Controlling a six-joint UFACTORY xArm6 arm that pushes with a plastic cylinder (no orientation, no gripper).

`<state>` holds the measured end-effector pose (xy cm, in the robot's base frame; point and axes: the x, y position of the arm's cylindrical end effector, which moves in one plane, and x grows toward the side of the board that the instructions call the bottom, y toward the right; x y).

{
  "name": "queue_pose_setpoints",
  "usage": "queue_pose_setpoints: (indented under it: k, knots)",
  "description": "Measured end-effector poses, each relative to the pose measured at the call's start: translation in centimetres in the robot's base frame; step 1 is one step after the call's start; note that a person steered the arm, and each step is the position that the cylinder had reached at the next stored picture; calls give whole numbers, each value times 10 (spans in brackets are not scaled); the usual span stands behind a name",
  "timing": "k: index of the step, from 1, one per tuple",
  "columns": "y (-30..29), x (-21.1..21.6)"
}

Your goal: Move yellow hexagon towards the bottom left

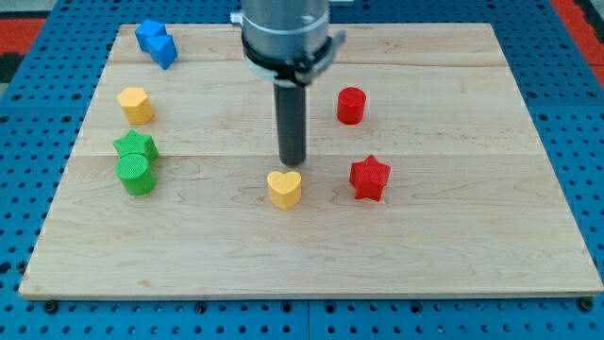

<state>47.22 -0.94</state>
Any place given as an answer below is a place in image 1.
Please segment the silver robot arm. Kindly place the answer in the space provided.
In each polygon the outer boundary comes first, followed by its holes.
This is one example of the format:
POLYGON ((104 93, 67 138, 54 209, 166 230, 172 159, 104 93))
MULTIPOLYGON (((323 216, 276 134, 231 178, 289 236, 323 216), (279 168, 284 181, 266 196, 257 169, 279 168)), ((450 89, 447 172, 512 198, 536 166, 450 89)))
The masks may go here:
POLYGON ((330 34, 329 18, 328 0, 242 0, 230 14, 250 70, 281 87, 306 87, 335 60, 346 32, 330 34))

